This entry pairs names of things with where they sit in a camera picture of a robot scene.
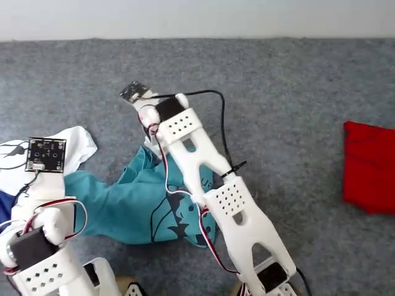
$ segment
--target teal t-shirt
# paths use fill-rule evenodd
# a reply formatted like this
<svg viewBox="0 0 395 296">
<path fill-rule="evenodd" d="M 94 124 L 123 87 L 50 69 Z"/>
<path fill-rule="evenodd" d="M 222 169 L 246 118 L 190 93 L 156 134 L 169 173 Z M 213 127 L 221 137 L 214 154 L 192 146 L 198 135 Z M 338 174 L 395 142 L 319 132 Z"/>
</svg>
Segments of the teal t-shirt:
<svg viewBox="0 0 395 296">
<path fill-rule="evenodd" d="M 167 160 L 169 189 L 186 189 L 174 159 L 168 155 Z M 202 166 L 200 174 L 202 188 L 207 192 L 212 189 L 213 173 Z M 154 155 L 143 147 L 113 185 L 100 182 L 87 171 L 76 171 L 65 177 L 66 195 L 82 201 L 88 211 L 83 235 L 104 235 L 126 244 L 186 238 L 205 247 L 196 205 L 186 194 L 168 194 L 164 183 L 163 162 L 155 165 Z M 80 229 L 83 221 L 84 213 L 77 206 L 75 228 Z M 214 241 L 214 219 L 207 215 L 203 222 Z"/>
</svg>

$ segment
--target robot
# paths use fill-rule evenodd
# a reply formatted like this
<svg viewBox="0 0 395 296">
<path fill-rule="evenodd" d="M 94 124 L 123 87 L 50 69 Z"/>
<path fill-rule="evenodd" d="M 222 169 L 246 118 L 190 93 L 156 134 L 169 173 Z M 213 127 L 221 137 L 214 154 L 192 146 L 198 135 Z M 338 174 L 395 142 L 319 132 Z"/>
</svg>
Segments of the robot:
<svg viewBox="0 0 395 296">
<path fill-rule="evenodd" d="M 217 91 L 204 92 L 217 93 L 223 99 Z M 234 166 L 217 151 L 189 107 L 187 96 L 197 93 L 201 92 L 158 96 L 133 81 L 120 95 L 138 112 L 145 146 L 164 161 L 166 170 L 169 153 L 183 173 L 188 190 L 176 192 L 190 195 L 197 205 L 199 217 L 196 218 L 209 249 L 218 263 L 242 283 L 238 295 L 296 295 L 289 279 L 297 268 L 274 225 L 256 205 L 242 177 L 236 174 L 240 165 Z M 187 140 L 193 143 L 194 151 L 185 146 Z M 29 140 L 25 170 L 32 176 L 32 182 L 27 184 L 30 196 L 17 200 L 10 225 L 0 234 L 4 273 L 12 277 L 11 283 L 23 296 L 121 295 L 106 259 L 96 258 L 82 265 L 70 247 L 69 240 L 83 230 L 74 232 L 74 206 L 84 206 L 74 197 L 65 197 L 62 176 L 65 146 L 61 139 Z M 223 185 L 205 193 L 199 177 L 201 165 L 221 176 Z M 175 193 L 167 187 L 167 177 L 165 188 Z M 207 212 L 223 233 L 235 270 L 222 264 L 202 226 L 202 216 Z M 254 244 L 262 245 L 272 254 L 257 266 L 252 260 Z M 131 283 L 125 295 L 144 295 L 144 292 L 139 285 Z"/>
</svg>

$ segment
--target gray carpet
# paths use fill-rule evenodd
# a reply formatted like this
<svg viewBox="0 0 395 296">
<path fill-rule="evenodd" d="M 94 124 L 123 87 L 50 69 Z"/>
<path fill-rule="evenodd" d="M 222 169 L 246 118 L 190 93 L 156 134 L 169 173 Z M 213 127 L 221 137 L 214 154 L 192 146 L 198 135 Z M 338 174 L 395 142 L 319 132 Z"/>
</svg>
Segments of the gray carpet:
<svg viewBox="0 0 395 296">
<path fill-rule="evenodd" d="M 314 295 L 393 295 L 394 218 L 343 203 L 342 124 L 395 128 L 395 40 L 0 43 L 0 142 L 85 126 L 99 146 L 85 169 L 111 183 L 143 140 L 117 97 L 134 79 L 159 93 L 225 93 L 229 148 L 249 162 L 239 173 Z M 223 151 L 219 100 L 192 105 Z M 208 250 L 183 240 L 130 246 L 94 237 L 74 246 L 84 261 L 106 257 L 117 275 L 138 276 L 151 296 L 228 295 L 235 283 Z M 221 235 L 217 248 L 225 257 Z M 12 295 L 3 277 L 0 290 Z"/>
</svg>

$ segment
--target black wire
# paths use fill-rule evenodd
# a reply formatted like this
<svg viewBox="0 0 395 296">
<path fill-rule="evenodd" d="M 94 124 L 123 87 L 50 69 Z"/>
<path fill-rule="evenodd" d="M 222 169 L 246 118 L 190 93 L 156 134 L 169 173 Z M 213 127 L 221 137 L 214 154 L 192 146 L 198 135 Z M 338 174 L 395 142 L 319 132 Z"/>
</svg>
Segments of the black wire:
<svg viewBox="0 0 395 296">
<path fill-rule="evenodd" d="M 308 296 L 313 296 L 313 293 L 311 292 L 311 289 L 310 289 L 309 282 L 308 282 L 307 278 L 304 276 L 303 272 L 298 267 L 296 268 L 296 271 L 297 271 L 297 273 L 299 273 L 299 275 L 301 276 L 301 278 L 303 280 L 303 283 L 306 287 Z"/>
<path fill-rule="evenodd" d="M 22 296 L 22 293 L 18 290 L 17 286 L 15 286 L 15 284 L 12 282 L 12 279 L 9 276 L 6 276 L 6 279 L 7 279 L 8 283 L 10 284 L 10 286 L 15 290 L 15 292 L 19 296 Z"/>
<path fill-rule="evenodd" d="M 14 205 L 17 204 L 18 199 L 19 199 L 19 196 L 20 196 L 22 193 L 26 192 L 27 189 L 29 189 L 29 187 L 37 180 L 37 177 L 38 177 L 38 175 L 39 175 L 40 173 L 41 173 L 41 171 L 37 170 L 37 171 L 36 171 L 35 177 L 34 177 L 29 183 L 26 183 L 21 189 L 19 189 L 17 195 L 15 195 L 15 197 L 14 197 L 14 202 L 12 203 L 12 206 L 14 206 Z"/>
<path fill-rule="evenodd" d="M 230 166 L 233 168 L 233 162 L 232 162 L 232 157 L 230 156 L 229 153 L 229 148 L 227 144 L 227 138 L 225 136 L 225 97 L 223 94 L 219 91 L 216 91 L 214 89 L 205 89 L 203 91 L 193 91 L 193 92 L 183 92 L 184 95 L 186 96 L 195 96 L 197 94 L 207 94 L 207 93 L 212 93 L 212 94 L 218 94 L 221 97 L 222 101 L 222 107 L 221 107 L 221 137 L 222 137 L 222 144 L 223 148 L 225 150 L 225 157 L 227 158 Z M 162 94 L 160 96 L 154 96 L 152 97 L 153 99 L 161 99 L 165 97 L 173 97 L 176 94 Z"/>
</svg>

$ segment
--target black cable tie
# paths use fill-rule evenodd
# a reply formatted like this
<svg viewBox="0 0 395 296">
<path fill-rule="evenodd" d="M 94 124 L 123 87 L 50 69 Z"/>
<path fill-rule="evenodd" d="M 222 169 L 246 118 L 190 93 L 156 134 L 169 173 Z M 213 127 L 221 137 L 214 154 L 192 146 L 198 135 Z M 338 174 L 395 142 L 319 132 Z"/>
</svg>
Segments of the black cable tie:
<svg viewBox="0 0 395 296">
<path fill-rule="evenodd" d="M 221 178 L 224 178 L 224 177 L 228 176 L 229 174 L 236 173 L 245 164 L 247 164 L 246 160 L 239 163 L 238 165 L 233 166 L 232 169 L 230 171 L 226 172 L 225 174 L 223 174 L 221 176 Z"/>
</svg>

